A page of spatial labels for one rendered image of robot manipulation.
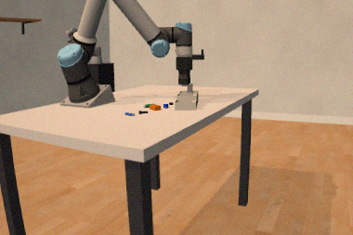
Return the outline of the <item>orange rectangular block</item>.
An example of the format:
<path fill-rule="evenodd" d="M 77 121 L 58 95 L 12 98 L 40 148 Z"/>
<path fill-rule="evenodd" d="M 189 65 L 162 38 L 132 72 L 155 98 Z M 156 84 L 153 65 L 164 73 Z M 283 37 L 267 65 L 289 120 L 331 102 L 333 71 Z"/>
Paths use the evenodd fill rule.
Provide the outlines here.
<path fill-rule="evenodd" d="M 150 105 L 150 110 L 160 111 L 161 110 L 161 106 L 160 105 L 156 105 L 156 104 Z"/>

